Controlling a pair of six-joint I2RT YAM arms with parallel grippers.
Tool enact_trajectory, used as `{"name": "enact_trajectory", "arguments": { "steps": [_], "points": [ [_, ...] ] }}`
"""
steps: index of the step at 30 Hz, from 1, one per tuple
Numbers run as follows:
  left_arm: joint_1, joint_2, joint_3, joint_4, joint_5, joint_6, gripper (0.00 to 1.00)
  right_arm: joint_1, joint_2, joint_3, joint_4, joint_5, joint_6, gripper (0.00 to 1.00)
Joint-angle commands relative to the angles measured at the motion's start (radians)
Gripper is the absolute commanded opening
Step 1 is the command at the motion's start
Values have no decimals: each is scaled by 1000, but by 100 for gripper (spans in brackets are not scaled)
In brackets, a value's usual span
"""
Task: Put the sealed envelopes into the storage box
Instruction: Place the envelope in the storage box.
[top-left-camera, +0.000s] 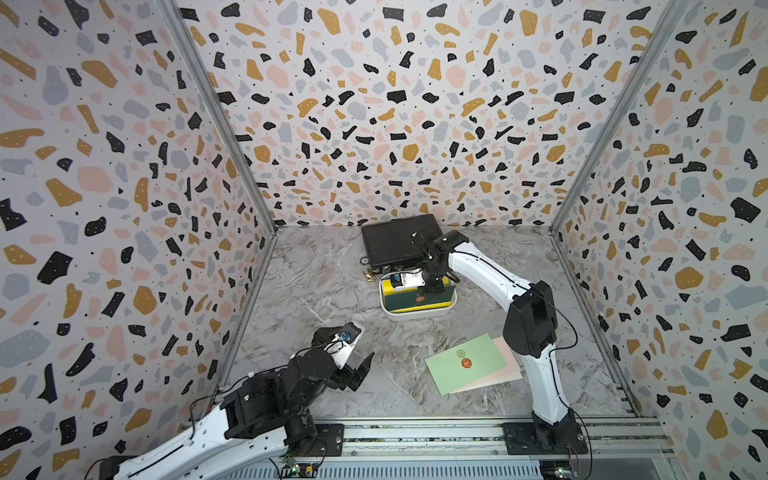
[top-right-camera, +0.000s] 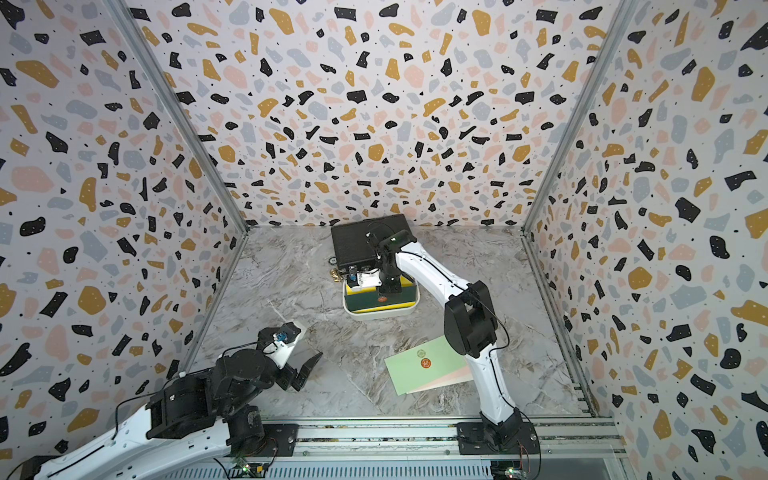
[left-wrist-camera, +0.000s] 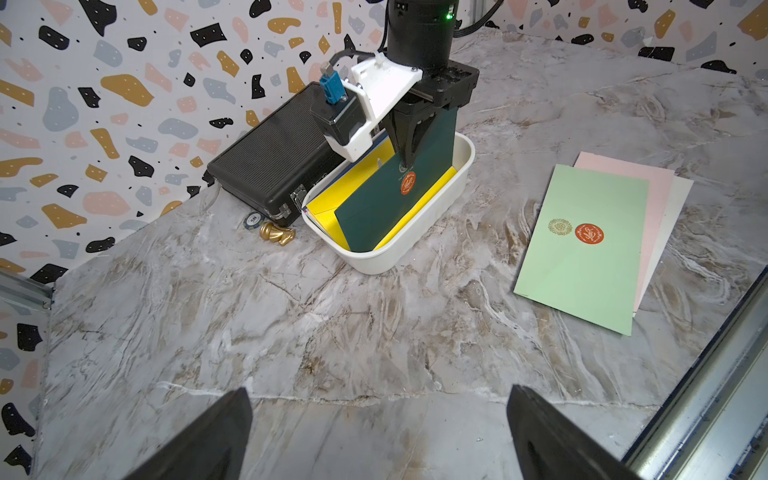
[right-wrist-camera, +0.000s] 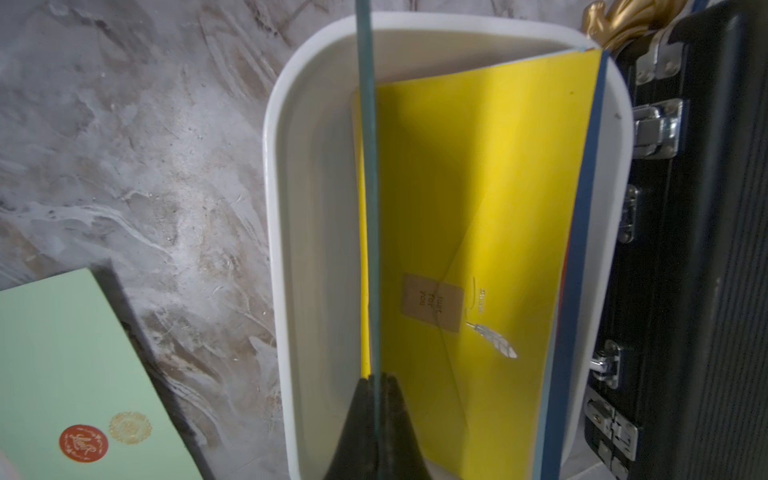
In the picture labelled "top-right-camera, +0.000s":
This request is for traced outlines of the dark green envelope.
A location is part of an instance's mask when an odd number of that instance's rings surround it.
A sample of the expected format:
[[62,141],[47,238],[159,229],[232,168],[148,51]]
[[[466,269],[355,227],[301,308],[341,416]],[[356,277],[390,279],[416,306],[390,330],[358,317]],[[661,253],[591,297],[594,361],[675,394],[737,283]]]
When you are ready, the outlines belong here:
[[418,301],[418,287],[409,282],[402,285],[402,292],[399,294],[380,294],[377,288],[353,291],[348,286],[344,286],[344,307],[351,314],[407,309],[415,306]]

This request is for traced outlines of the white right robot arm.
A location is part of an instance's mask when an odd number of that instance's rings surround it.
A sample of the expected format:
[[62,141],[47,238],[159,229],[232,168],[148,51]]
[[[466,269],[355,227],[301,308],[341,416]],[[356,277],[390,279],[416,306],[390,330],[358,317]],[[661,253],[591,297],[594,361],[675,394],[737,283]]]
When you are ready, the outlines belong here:
[[402,289],[406,276],[443,302],[444,337],[469,366],[480,399],[482,443],[494,452],[505,452],[516,444],[524,419],[503,378],[495,313],[490,291],[481,281],[470,282],[454,274],[431,254],[409,230],[392,231],[376,224],[365,234],[375,252],[379,270],[376,290],[391,297]]

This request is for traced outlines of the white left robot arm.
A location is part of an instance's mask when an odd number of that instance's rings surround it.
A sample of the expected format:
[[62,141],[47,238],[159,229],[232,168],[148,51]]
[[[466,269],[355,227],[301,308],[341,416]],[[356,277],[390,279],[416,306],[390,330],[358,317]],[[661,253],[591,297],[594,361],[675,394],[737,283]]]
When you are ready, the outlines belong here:
[[264,426],[254,399],[274,386],[301,390],[321,359],[300,369],[290,344],[249,344],[228,350],[206,369],[189,373],[149,395],[145,406],[113,428],[60,456],[34,456],[22,479],[150,479],[214,457],[289,456],[295,424]]

